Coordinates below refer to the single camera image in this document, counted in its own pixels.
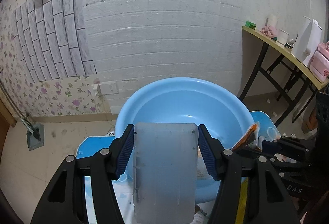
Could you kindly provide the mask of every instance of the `white wall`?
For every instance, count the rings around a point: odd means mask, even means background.
[[[143,85],[166,77],[212,81],[237,94],[245,61],[241,26],[260,29],[267,15],[295,37],[302,16],[326,24],[325,0],[84,0],[87,40],[101,82],[116,81],[112,113]]]

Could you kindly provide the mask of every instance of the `silver screw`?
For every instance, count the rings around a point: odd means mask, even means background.
[[[230,155],[232,155],[233,152],[230,149],[225,149],[225,150],[223,150],[223,153],[227,156],[230,156]]]
[[[72,162],[72,161],[74,160],[74,156],[73,156],[73,155],[69,155],[69,156],[67,156],[67,157],[65,158],[65,160],[66,160],[67,162]]]
[[[101,154],[102,155],[107,155],[110,152],[108,148],[101,149]]]
[[[267,159],[266,159],[265,156],[259,156],[259,157],[258,157],[258,160],[259,160],[260,162],[262,162],[262,163],[265,163]]]

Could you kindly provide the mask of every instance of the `floral wallpaper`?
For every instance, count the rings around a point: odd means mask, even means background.
[[[0,79],[15,104],[31,116],[56,116],[109,112],[107,101],[91,94],[97,75],[77,76],[29,84],[16,58],[14,35],[10,26],[12,12],[26,0],[0,3]],[[0,93],[0,98],[7,102]]]

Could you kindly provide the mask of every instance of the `pink lunch box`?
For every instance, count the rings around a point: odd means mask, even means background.
[[[326,46],[318,45],[317,51],[312,57],[310,71],[321,82],[324,82],[329,75],[329,51]]]

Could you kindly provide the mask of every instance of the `green box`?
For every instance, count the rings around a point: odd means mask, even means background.
[[[256,24],[254,24],[254,23],[252,23],[250,21],[246,21],[246,27],[255,30],[256,29]]]

